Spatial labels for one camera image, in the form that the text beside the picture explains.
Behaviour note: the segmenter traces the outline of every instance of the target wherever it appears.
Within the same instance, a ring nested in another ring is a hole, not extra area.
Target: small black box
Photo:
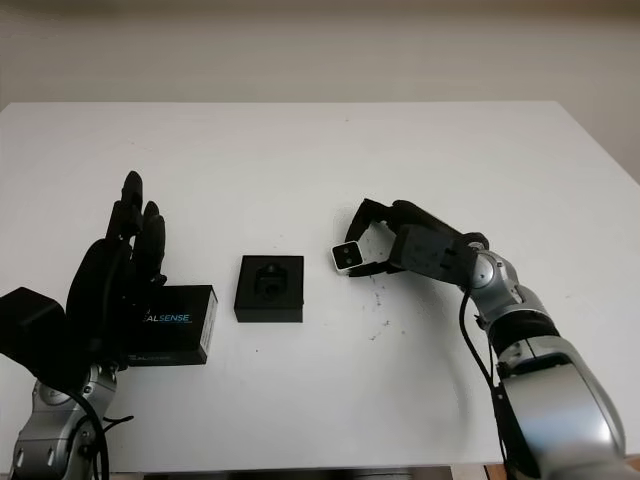
[[[234,310],[238,322],[302,322],[304,259],[245,255]]]
[[[160,288],[144,319],[131,325],[129,365],[206,363],[217,305],[211,285]]]

